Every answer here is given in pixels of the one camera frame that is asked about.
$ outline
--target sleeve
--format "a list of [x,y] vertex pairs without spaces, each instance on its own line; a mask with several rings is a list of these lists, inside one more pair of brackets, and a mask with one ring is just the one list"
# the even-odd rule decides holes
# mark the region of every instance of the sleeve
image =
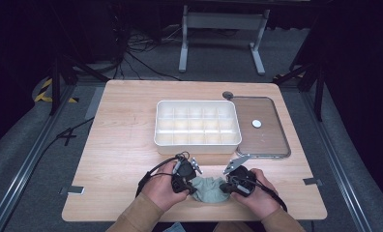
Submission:
[[164,211],[141,192],[107,232],[152,231],[163,214]]
[[272,214],[268,215],[261,220],[264,228],[268,232],[305,232],[306,230],[295,220],[291,215],[289,215],[282,208],[279,208]]

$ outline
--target metal stand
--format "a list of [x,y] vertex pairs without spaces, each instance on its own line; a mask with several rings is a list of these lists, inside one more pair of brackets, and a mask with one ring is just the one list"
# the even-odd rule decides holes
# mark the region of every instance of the metal stand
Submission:
[[189,13],[188,6],[183,9],[183,42],[180,53],[179,72],[184,73],[188,62],[188,29],[189,28],[218,28],[256,30],[257,37],[254,43],[250,43],[250,51],[257,72],[264,75],[264,66],[261,62],[258,48],[267,24],[270,10],[263,14],[212,14],[212,13]]
[[283,82],[304,73],[303,78],[298,83],[297,87],[301,92],[308,92],[312,87],[313,83],[316,82],[315,90],[315,100],[314,100],[314,113],[317,117],[317,120],[322,122],[321,117],[321,105],[322,105],[322,95],[324,91],[324,79],[325,79],[325,69],[322,64],[308,64],[304,65],[292,72],[289,72],[285,75],[277,75],[277,79],[273,80],[273,83],[280,85]]
[[101,73],[96,72],[91,69],[87,65],[81,64],[75,59],[66,56],[66,55],[57,55],[55,61],[53,62],[53,70],[52,70],[52,108],[50,110],[49,115],[53,115],[60,105],[60,92],[61,92],[61,84],[60,78],[61,76],[65,80],[67,85],[75,85],[77,83],[77,76],[74,73],[73,66],[77,66],[81,70],[93,75],[95,78],[102,82],[107,82],[109,78],[102,75]]

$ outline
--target wire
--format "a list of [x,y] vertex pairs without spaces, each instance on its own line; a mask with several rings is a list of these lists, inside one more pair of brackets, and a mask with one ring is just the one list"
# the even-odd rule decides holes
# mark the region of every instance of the wire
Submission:
[[152,173],[154,173],[159,167],[161,167],[161,166],[163,166],[163,165],[165,165],[168,162],[173,161],[173,160],[182,161],[182,160],[184,160],[186,158],[185,154],[188,155],[188,157],[187,157],[187,160],[188,160],[189,157],[190,157],[190,154],[188,152],[179,153],[179,154],[176,154],[174,156],[174,158],[166,159],[165,161],[159,163],[154,168],[152,168],[152,170],[146,172],[146,174],[144,175],[144,177],[140,180],[140,182],[138,184],[135,196],[137,197],[140,194],[141,190],[146,185],[146,183],[150,181],[150,178],[152,178],[153,176],[157,175],[157,174],[155,174],[155,175],[152,176]]
[[152,69],[151,67],[149,67],[148,65],[146,65],[143,61],[139,60],[137,57],[135,57],[133,54],[131,54],[130,51],[127,50],[127,53],[136,61],[140,62],[142,65],[144,65],[146,68],[148,68],[149,70],[153,71],[154,73],[156,74],[159,74],[159,75],[162,75],[162,76],[168,76],[168,77],[171,77],[173,79],[176,79],[176,80],[179,80],[181,81],[182,79],[176,77],[176,76],[173,76],[173,75],[169,75],[169,74],[164,74],[164,73],[161,73],[161,72],[157,72],[155,71],[154,69]]
[[116,70],[115,70],[115,74],[113,75],[113,78],[112,79],[115,79],[116,78],[116,74],[117,74],[117,71],[119,70],[119,66],[116,66]]
[[53,14],[55,15],[56,20],[57,20],[57,22],[59,23],[58,25],[61,27],[61,29],[62,29],[64,35],[66,36],[67,40],[69,41],[70,45],[72,46],[72,48],[73,48],[75,54],[76,54],[81,60],[83,60],[82,56],[81,56],[81,55],[79,54],[79,52],[77,51],[77,48],[76,48],[75,43],[74,43],[74,40],[72,40],[72,38],[71,38],[71,36],[69,35],[69,33],[67,32],[67,30],[66,30],[64,24],[62,23],[59,14],[56,12],[55,8],[53,7],[52,1],[47,0],[46,2],[47,2],[47,4],[49,5],[49,7],[50,7],[51,11],[53,12]]
[[161,172],[161,173],[156,173],[156,174],[154,174],[154,175],[151,175],[150,177],[153,178],[153,177],[155,177],[155,176],[159,176],[159,175],[173,176],[173,174],[165,173],[165,172]]
[[263,191],[267,192],[269,195],[271,195],[271,197],[273,197],[273,199],[275,199],[277,202],[280,203],[280,205],[282,206],[282,208],[288,212],[287,210],[287,206],[285,205],[285,203],[282,201],[282,199],[276,194],[275,191],[273,191],[272,189],[266,187],[263,185],[263,183],[261,183],[259,180],[256,179],[256,182],[252,181],[252,180],[249,180],[247,178],[240,178],[240,177],[237,177],[237,176],[231,176],[232,179],[238,179],[238,180],[241,180],[241,181],[246,181],[250,184],[253,184],[259,188],[261,188]]
[[[121,60],[118,60],[107,67],[96,69],[95,71],[97,73],[107,73],[109,71],[114,70],[121,62],[122,62]],[[78,75],[90,75],[90,73],[85,72],[83,70],[74,70],[74,72]]]
[[39,157],[38,157],[37,162],[36,162],[35,165],[32,167],[32,171],[31,171],[31,175],[30,175],[30,176],[32,176],[33,173],[35,172],[35,170],[36,170],[36,168],[37,168],[37,166],[38,166],[38,163],[41,161],[42,157],[44,156],[44,153],[47,151],[47,149],[49,149],[49,147],[50,147],[56,140],[58,140],[58,138],[62,137],[63,135],[65,135],[65,134],[68,133],[69,131],[73,131],[73,130],[75,130],[76,128],[78,128],[78,127],[80,127],[80,126],[82,126],[82,125],[84,125],[84,124],[87,124],[88,122],[92,121],[94,118],[95,118],[95,117],[92,117],[92,118],[90,118],[90,119],[84,121],[83,123],[80,123],[80,124],[78,124],[78,125],[76,125],[76,126],[74,126],[74,127],[72,127],[72,128],[68,128],[68,129],[66,129],[66,130],[64,130],[64,131],[62,131],[62,132],[60,132],[59,134],[57,134],[56,137],[55,137],[55,138],[54,138],[54,139],[53,139],[53,140],[52,140],[52,141],[51,141],[51,142],[44,148],[44,150],[39,154]]
[[211,30],[211,32],[218,34],[218,35],[221,35],[221,36],[225,36],[225,37],[233,37],[233,36],[237,35],[238,31],[239,30],[226,30],[226,29],[213,29],[213,30]]
[[136,71],[133,69],[131,63],[129,63],[129,61],[128,61],[127,59],[125,59],[125,58],[123,58],[123,59],[128,63],[129,67],[131,67],[131,70],[132,70],[134,73],[136,73],[137,78],[139,78],[140,80],[143,80],[143,79],[140,77],[139,73],[136,72]]
[[[176,37],[179,34],[179,32],[181,31],[181,29],[182,29],[182,27],[179,27],[174,32],[172,32],[170,35],[168,35],[167,37],[162,38],[162,41],[168,41],[166,43],[155,43],[154,40],[152,40],[152,39],[148,38],[147,36],[140,34],[140,33],[132,34],[128,40],[128,49],[131,52],[140,53],[140,52],[144,52],[144,51],[151,51],[158,46],[170,44],[173,41],[180,42],[180,40],[176,40]],[[134,45],[141,45],[141,44],[144,45],[142,48],[133,47]]]
[[122,63],[120,63],[119,69],[120,69],[120,74],[122,75],[122,79],[125,79],[125,76],[123,75],[123,70],[122,70]]
[[314,221],[313,220],[311,221],[311,231],[312,232],[315,231],[315,225],[314,225]]

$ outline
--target hand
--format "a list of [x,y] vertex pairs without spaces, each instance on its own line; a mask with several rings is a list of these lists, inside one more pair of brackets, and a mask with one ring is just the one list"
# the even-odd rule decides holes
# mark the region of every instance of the hand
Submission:
[[[257,180],[260,181],[264,186],[273,191],[276,191],[273,184],[271,184],[266,179],[262,170],[254,168],[251,170],[251,172],[255,174]],[[233,196],[238,202],[249,207],[260,220],[264,219],[280,207],[280,204],[275,199],[273,199],[271,195],[259,187],[256,187],[254,192],[248,197],[244,197],[236,192],[232,192],[231,196]]]
[[161,166],[158,173],[167,173],[170,175],[157,175],[152,177],[143,187],[143,194],[147,195],[159,208],[168,211],[173,205],[186,200],[189,195],[188,190],[175,193],[171,187],[171,173],[176,162],[169,162]]

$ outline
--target gray cloth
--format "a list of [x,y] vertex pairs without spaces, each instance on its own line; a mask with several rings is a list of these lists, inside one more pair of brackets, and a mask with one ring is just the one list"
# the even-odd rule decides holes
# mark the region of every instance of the gray cloth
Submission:
[[192,195],[196,200],[206,203],[219,203],[225,201],[230,196],[229,193],[224,193],[220,189],[220,185],[225,183],[225,180],[219,177],[202,178],[195,177],[191,180],[191,184],[197,189]]
[[186,232],[180,222],[175,222],[170,228],[165,229],[163,232]]

